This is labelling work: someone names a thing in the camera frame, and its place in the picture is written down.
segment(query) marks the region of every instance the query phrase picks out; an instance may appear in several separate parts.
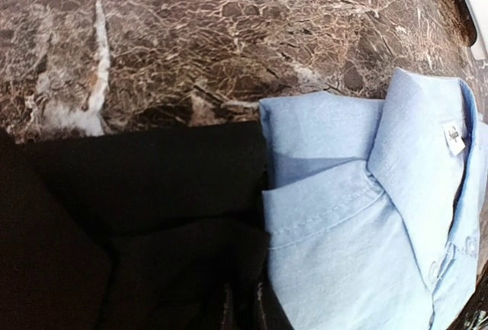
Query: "button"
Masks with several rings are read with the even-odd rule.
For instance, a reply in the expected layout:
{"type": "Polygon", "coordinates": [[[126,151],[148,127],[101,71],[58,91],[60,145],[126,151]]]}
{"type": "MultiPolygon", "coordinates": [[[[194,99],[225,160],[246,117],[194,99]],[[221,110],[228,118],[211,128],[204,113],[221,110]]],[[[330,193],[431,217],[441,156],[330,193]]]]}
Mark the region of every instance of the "button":
{"type": "Polygon", "coordinates": [[[429,270],[429,278],[432,282],[437,280],[437,276],[439,274],[439,264],[436,261],[432,263],[429,270]]]}
{"type": "Polygon", "coordinates": [[[478,250],[477,246],[478,245],[476,239],[473,239],[469,236],[466,238],[466,250],[468,254],[475,255],[478,250]]]}

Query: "clothing tag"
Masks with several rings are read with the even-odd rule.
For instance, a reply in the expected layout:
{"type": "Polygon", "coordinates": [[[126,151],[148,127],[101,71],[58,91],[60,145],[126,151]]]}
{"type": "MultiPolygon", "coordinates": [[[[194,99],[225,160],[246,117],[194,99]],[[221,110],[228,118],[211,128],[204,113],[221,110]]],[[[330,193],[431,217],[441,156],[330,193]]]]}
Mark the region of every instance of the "clothing tag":
{"type": "Polygon", "coordinates": [[[444,124],[444,135],[448,141],[449,149],[454,156],[457,156],[466,147],[461,138],[460,130],[456,127],[454,122],[444,124]]]}

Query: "brown marble table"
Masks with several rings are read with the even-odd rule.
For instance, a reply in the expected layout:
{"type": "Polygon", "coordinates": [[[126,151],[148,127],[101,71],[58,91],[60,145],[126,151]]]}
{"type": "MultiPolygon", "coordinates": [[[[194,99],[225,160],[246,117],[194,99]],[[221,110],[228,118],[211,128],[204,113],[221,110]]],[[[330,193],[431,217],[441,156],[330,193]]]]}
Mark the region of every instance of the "brown marble table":
{"type": "MultiPolygon", "coordinates": [[[[462,0],[0,0],[0,127],[18,142],[257,119],[259,98],[383,98],[393,68],[488,94],[462,0]]],[[[483,211],[480,268],[488,258],[483,211]]]]}

